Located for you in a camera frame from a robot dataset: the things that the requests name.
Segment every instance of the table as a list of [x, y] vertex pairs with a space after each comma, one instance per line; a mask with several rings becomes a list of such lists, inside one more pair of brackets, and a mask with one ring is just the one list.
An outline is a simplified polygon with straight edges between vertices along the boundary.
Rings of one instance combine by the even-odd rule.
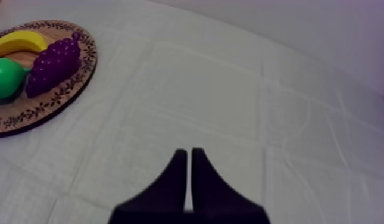
[[149, 1], [0, 5], [0, 31], [40, 19], [87, 29], [99, 63], [60, 115], [0, 139], [0, 224], [106, 223], [192, 147], [273, 223], [384, 223], [384, 101], [342, 71]]

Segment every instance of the banana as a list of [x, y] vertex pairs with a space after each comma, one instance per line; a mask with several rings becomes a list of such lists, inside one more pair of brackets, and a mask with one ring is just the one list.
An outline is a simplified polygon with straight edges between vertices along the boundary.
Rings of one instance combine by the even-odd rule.
[[43, 36], [29, 30], [15, 31], [0, 38], [0, 57], [17, 51], [40, 53], [46, 49]]

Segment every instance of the decorative leaf pattern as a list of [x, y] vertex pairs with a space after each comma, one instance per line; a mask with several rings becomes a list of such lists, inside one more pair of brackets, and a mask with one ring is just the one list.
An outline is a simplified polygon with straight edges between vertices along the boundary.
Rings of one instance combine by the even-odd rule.
[[65, 30], [65, 31], [77, 31], [81, 33], [80, 44], [84, 45], [83, 57], [81, 58], [81, 65], [79, 71], [73, 75], [68, 80], [64, 81], [60, 84], [60, 88], [58, 91], [54, 92], [54, 96], [47, 102], [40, 102], [37, 107], [32, 109], [26, 109], [22, 111], [20, 114], [16, 116], [9, 116], [7, 118], [0, 117], [0, 127], [4, 128], [15, 128], [17, 124], [25, 121], [31, 120], [38, 117], [41, 117], [42, 114], [45, 113], [47, 108], [52, 108], [57, 105], [61, 105], [63, 102], [61, 101], [64, 98], [68, 98], [74, 87], [78, 84], [82, 84], [85, 82], [86, 75], [84, 73], [93, 71], [96, 63], [96, 46], [95, 41], [90, 38], [89, 35], [83, 33], [84, 30], [78, 28], [73, 24], [65, 24], [60, 21], [40, 21], [35, 23], [27, 23], [18, 27], [14, 27], [8, 29], [2, 33], [0, 33], [0, 38], [8, 33], [17, 31], [17, 30], [29, 30], [29, 29], [40, 29], [43, 27], [57, 29], [57, 30]]

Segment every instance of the grapes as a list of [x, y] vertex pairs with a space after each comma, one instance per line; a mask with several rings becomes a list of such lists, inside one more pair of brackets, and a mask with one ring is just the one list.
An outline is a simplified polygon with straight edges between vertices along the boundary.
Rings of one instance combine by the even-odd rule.
[[79, 32], [74, 32], [72, 39], [58, 40], [39, 54], [39, 57], [33, 62], [33, 68], [25, 87], [29, 98], [50, 91], [78, 71], [80, 36]]

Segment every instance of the white wall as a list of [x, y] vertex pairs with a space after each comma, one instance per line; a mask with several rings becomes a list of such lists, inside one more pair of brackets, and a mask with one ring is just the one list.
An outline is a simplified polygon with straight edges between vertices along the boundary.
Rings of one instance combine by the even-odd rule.
[[152, 0], [261, 34], [384, 94], [384, 0]]

